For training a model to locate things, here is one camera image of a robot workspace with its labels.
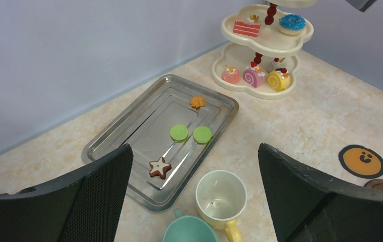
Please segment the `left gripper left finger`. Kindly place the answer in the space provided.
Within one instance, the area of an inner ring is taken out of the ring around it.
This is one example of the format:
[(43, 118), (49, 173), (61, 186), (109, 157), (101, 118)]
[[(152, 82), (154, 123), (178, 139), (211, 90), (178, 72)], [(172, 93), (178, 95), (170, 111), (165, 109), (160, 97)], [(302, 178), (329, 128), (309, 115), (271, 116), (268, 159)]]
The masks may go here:
[(0, 241), (114, 241), (133, 158), (124, 144), (62, 176), (0, 194)]

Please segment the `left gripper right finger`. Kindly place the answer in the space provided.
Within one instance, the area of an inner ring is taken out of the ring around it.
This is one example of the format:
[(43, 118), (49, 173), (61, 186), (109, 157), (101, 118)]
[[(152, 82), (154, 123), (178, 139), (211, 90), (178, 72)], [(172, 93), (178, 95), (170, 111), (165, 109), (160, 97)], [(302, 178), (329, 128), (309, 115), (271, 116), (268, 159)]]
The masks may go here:
[(258, 160), (278, 241), (383, 241), (383, 191), (336, 178), (265, 143)]

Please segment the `stainless steel tray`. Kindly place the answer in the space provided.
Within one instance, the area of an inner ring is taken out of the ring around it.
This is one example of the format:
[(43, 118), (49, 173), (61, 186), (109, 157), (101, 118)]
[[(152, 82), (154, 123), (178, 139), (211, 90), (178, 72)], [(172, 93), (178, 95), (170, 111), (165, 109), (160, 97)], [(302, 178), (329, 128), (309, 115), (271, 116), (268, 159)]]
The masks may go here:
[[(202, 96), (205, 106), (195, 109), (189, 101)], [(134, 161), (127, 194), (153, 212), (169, 209), (202, 164), (239, 109), (238, 102), (177, 75), (159, 78), (83, 149), (82, 161), (91, 163), (123, 144), (133, 150)], [(187, 139), (170, 137), (174, 125), (188, 128)], [(193, 131), (206, 126), (211, 140), (199, 144)], [(164, 157), (172, 169), (166, 179), (150, 177), (149, 162)]]

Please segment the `yellow cake slice toy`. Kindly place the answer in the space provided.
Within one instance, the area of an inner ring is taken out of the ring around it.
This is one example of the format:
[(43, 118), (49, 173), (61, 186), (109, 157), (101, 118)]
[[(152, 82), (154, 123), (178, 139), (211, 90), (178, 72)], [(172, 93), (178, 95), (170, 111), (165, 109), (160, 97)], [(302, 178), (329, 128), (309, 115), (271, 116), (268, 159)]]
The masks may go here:
[(280, 92), (290, 86), (291, 78), (287, 68), (277, 68), (271, 71), (267, 77), (266, 82), (275, 91)]

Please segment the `pink swirl roll cake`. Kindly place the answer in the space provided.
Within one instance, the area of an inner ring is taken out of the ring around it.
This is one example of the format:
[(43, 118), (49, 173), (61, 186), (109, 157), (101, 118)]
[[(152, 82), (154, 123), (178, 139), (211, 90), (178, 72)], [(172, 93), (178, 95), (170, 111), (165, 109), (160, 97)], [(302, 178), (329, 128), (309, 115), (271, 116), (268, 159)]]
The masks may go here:
[(253, 88), (258, 88), (266, 82), (266, 73), (261, 66), (251, 61), (243, 71), (242, 78)]

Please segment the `white cream cupcake toy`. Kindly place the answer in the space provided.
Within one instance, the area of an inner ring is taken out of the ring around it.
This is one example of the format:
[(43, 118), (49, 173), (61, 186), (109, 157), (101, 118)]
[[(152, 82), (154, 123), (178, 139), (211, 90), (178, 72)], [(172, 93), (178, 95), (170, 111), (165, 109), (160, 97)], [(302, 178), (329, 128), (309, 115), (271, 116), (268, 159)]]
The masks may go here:
[(278, 57), (274, 58), (267, 68), (267, 73), (275, 71), (276, 69), (286, 68), (286, 64), (284, 63), (284, 60), (285, 60), (285, 57), (284, 58), (278, 58)]

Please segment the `pink dome cupcake toy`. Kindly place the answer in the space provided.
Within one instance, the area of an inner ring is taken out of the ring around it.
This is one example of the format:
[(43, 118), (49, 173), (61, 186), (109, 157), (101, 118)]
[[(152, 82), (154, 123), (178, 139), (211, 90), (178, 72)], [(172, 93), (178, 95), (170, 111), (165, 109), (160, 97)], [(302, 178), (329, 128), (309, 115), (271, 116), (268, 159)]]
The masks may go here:
[(230, 84), (237, 84), (241, 80), (240, 71), (236, 67), (226, 65), (221, 79)]

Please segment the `orange flower cookie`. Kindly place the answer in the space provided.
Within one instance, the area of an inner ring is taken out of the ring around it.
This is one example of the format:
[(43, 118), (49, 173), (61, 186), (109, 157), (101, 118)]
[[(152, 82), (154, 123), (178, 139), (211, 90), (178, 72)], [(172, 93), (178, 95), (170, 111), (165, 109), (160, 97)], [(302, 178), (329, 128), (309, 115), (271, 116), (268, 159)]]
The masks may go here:
[(202, 96), (193, 96), (190, 99), (189, 103), (190, 103), (192, 108), (199, 109), (199, 108), (205, 106), (206, 100)]

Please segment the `blue frosted donut toy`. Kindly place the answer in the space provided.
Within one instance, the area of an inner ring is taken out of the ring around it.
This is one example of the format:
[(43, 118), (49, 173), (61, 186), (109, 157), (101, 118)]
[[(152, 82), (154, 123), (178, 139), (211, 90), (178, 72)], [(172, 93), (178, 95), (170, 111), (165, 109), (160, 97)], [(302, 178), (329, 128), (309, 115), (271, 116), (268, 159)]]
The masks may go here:
[(301, 34), (306, 27), (306, 20), (300, 15), (288, 14), (279, 20), (280, 32), (287, 35)]

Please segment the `pink strawberry cake slice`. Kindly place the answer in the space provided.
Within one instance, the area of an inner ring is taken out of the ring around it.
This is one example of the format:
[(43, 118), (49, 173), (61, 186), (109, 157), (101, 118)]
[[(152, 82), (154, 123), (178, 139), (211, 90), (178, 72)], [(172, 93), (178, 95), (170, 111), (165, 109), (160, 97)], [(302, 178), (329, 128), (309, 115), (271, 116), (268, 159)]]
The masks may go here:
[(258, 37), (261, 20), (258, 15), (250, 15), (249, 17), (238, 16), (235, 18), (233, 33), (245, 35), (248, 37)]

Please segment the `black-tipped metal tongs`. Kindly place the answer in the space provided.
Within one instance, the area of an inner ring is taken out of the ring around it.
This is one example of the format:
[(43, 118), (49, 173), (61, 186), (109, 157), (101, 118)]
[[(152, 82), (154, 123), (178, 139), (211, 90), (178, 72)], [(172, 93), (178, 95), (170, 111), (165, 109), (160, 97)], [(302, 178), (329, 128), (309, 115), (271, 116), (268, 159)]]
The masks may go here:
[(348, 4), (357, 9), (360, 12), (365, 12), (369, 9), (377, 0), (346, 0)]

